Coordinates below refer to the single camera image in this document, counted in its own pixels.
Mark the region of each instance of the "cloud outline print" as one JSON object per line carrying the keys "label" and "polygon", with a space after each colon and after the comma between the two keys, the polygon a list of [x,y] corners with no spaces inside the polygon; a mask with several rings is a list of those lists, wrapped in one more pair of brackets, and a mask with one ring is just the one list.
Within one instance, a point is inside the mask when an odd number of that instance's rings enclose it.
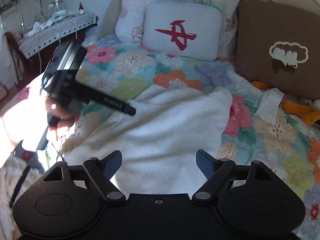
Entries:
{"label": "cloud outline print", "polygon": [[[286,53],[284,51],[284,49],[280,49],[279,47],[277,47],[278,45],[298,46],[301,49],[305,50],[306,57],[304,60],[297,60],[297,58],[298,58],[297,52],[295,52],[295,51],[292,52],[291,50],[289,50]],[[290,66],[294,67],[295,69],[298,68],[298,64],[305,63],[309,59],[308,48],[306,46],[300,45],[297,42],[290,43],[288,41],[277,41],[277,42],[275,42],[274,45],[272,45],[270,47],[269,54],[272,58],[282,61],[282,63],[285,66],[290,65]]]}

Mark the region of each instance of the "brown pillow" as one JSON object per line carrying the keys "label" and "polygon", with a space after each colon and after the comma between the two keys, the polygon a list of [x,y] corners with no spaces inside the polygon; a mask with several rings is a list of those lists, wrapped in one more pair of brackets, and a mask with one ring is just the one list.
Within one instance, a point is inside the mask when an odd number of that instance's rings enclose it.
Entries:
{"label": "brown pillow", "polygon": [[320,99],[320,16],[274,2],[242,0],[236,72],[305,99]]}

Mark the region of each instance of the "purple flower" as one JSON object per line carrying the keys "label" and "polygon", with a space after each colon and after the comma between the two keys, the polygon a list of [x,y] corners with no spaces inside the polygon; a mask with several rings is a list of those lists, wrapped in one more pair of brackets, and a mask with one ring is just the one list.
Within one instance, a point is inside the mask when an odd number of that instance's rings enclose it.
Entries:
{"label": "purple flower", "polygon": [[98,45],[98,48],[108,48],[120,43],[121,41],[117,38],[117,36],[113,35],[101,41]]}
{"label": "purple flower", "polygon": [[193,70],[201,75],[200,83],[202,87],[212,86],[215,88],[232,84],[232,81],[227,75],[227,70],[222,65],[213,67],[205,63],[201,67],[195,65]]}
{"label": "purple flower", "polygon": [[303,200],[306,207],[306,217],[300,227],[303,235],[316,239],[320,233],[320,185],[315,183],[311,190],[307,190]]}

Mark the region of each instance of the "orange plush toy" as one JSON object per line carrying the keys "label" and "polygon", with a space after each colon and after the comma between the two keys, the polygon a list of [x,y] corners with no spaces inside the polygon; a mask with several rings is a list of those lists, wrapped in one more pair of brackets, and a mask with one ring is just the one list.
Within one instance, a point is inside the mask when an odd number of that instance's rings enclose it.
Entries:
{"label": "orange plush toy", "polygon": [[312,125],[320,120],[320,99],[315,100],[312,106],[304,106],[287,101],[283,104],[283,110],[286,114],[300,116],[303,122]]}

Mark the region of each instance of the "black strap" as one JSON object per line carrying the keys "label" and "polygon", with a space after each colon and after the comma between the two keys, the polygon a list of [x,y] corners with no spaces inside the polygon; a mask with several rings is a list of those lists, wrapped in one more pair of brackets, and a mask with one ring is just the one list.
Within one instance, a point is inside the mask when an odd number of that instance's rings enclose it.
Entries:
{"label": "black strap", "polygon": [[26,177],[27,177],[30,169],[31,169],[30,166],[27,166],[27,167],[24,169],[24,171],[23,171],[23,173],[22,173],[22,175],[21,175],[21,177],[20,177],[20,179],[19,179],[19,181],[18,181],[18,183],[17,183],[17,185],[16,185],[16,187],[15,187],[15,189],[14,189],[14,191],[13,191],[12,198],[11,198],[11,200],[10,200],[10,208],[11,208],[11,209],[12,209],[12,207],[13,207],[15,201],[16,201],[16,198],[17,198],[19,192],[20,192],[20,189],[21,189],[21,187],[22,187],[22,184],[23,184],[24,181],[26,180]]}

